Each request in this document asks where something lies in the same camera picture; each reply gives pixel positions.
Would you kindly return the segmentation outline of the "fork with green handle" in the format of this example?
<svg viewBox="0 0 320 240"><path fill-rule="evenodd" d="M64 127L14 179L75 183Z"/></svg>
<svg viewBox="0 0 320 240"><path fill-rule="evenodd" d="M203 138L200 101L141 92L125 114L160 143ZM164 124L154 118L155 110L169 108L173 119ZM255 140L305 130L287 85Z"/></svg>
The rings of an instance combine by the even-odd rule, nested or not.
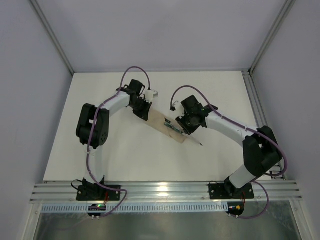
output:
<svg viewBox="0 0 320 240"><path fill-rule="evenodd" d="M173 131L175 131L176 133L178 133L180 135L183 135L183 132L180 129L178 129L177 127L175 127L170 120L168 120L167 118L165 118L164 120L165 120L164 125L167 128L172 129Z"/></svg>

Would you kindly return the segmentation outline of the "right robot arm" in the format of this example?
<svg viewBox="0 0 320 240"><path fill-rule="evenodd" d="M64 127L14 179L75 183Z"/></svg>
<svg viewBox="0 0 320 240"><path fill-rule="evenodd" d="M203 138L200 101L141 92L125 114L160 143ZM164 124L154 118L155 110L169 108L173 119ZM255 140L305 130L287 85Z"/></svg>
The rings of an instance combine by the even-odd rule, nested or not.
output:
<svg viewBox="0 0 320 240"><path fill-rule="evenodd" d="M270 127L250 128L237 123L218 112L218 108L208 104L203 106L194 95L182 102L171 103L170 110L181 109L175 119L185 134L193 134L199 127L215 130L242 147L243 164L223 183L209 186L210 197L220 196L224 199L240 199L248 196L252 181L266 174L279 163L283 155L279 150L275 135Z"/></svg>

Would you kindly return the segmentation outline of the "knife with green handle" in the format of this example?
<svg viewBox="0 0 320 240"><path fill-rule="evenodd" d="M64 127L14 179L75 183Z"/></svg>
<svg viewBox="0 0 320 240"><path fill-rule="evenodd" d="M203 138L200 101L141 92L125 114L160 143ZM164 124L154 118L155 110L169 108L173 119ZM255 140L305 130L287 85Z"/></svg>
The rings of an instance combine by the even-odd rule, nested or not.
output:
<svg viewBox="0 0 320 240"><path fill-rule="evenodd" d="M171 123L172 123L175 127L177 127L178 129L180 129L180 130L183 132L183 135L178 134L177 132L174 131L175 133L177 133L177 134L180 135L180 136L183 136L185 139L187 139L187 140L189 140L189 141L191 141L191 142L193 142L193 143L195 143L195 144L197 144L197 145L203 146L203 144L202 144L199 140L195 139L195 138L192 137L191 135L186 134L186 133L184 132L184 130L182 129L182 127L179 126L179 124L178 124L175 120L170 120L170 121L171 121Z"/></svg>

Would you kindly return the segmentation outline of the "beige cloth napkin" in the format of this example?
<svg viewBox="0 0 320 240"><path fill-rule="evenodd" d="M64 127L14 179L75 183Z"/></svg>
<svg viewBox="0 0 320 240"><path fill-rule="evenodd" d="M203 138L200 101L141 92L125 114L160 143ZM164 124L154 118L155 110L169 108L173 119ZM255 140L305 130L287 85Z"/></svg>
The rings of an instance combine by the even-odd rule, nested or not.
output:
<svg viewBox="0 0 320 240"><path fill-rule="evenodd" d="M173 120L173 119L165 116L163 113L155 110L154 108L151 108L149 111L149 114L148 114L148 121L146 121L145 123L148 126L152 127L153 129L157 130L158 132L166 135L170 139L173 139L176 142L183 144L187 139L184 138L183 136L177 134L176 132L174 132L170 128L167 128L164 125L165 118L167 118L169 120Z"/></svg>

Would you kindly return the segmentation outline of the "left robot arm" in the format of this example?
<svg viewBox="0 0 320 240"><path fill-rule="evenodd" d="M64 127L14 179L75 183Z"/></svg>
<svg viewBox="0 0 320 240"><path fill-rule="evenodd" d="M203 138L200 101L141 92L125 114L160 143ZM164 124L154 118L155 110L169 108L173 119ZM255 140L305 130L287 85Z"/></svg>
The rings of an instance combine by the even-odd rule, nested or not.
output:
<svg viewBox="0 0 320 240"><path fill-rule="evenodd" d="M105 175L102 173L102 149L109 136L110 118L120 110L130 107L134 115L147 121L153 99L158 92L146 87L138 80L131 80L130 84L119 87L113 96L93 105L86 103L81 109L76 136L86 147L86 174L78 192L111 190L103 187Z"/></svg>

